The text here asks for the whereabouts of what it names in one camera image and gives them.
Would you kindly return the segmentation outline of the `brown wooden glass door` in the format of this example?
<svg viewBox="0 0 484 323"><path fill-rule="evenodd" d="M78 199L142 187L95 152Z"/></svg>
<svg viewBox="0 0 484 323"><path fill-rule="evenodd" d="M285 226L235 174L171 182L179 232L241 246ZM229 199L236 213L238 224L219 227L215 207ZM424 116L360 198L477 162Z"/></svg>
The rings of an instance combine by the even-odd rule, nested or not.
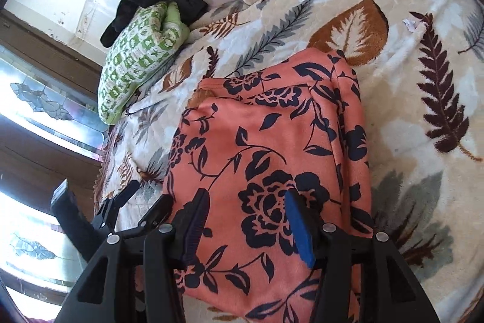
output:
<svg viewBox="0 0 484 323"><path fill-rule="evenodd" d="M95 96L101 68L1 13L1 273L16 289L61 303L83 267L50 209L67 183L94 213L107 127Z"/></svg>

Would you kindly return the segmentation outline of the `green white checkered pillow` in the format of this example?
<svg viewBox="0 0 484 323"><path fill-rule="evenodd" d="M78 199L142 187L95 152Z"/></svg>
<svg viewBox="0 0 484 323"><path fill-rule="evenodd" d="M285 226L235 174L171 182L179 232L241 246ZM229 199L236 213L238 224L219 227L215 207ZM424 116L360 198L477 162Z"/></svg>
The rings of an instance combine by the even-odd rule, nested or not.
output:
<svg viewBox="0 0 484 323"><path fill-rule="evenodd" d="M107 52L98 85L98 116L114 125L135 91L170 67L189 36L174 1L140 7Z"/></svg>

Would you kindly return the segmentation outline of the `leaf pattern fleece blanket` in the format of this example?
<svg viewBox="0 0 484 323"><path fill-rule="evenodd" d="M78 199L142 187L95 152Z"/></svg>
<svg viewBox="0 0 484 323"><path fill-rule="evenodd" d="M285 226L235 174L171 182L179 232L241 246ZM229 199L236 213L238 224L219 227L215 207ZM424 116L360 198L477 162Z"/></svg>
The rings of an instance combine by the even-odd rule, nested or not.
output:
<svg viewBox="0 0 484 323"><path fill-rule="evenodd" d="M372 219L371 235L357 237L388 234L440 321L468 321L483 297L480 0L243 0L206 13L116 122L95 205L138 180L116 223L134 227L168 194L168 154L199 82L262 71L308 48L343 52L357 75ZM215 312L251 321L178 293L187 321Z"/></svg>

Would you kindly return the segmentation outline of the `orange black floral garment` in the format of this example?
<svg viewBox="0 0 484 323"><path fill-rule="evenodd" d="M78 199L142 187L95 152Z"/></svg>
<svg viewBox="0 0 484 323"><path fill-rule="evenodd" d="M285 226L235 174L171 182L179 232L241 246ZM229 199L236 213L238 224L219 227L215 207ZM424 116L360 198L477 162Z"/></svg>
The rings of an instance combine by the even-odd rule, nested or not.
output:
<svg viewBox="0 0 484 323"><path fill-rule="evenodd" d="M260 322L307 322L319 279L298 254L284 195L352 235L372 233L357 75L339 50L308 48L241 77L201 80L182 113L163 190L210 209L181 293Z"/></svg>

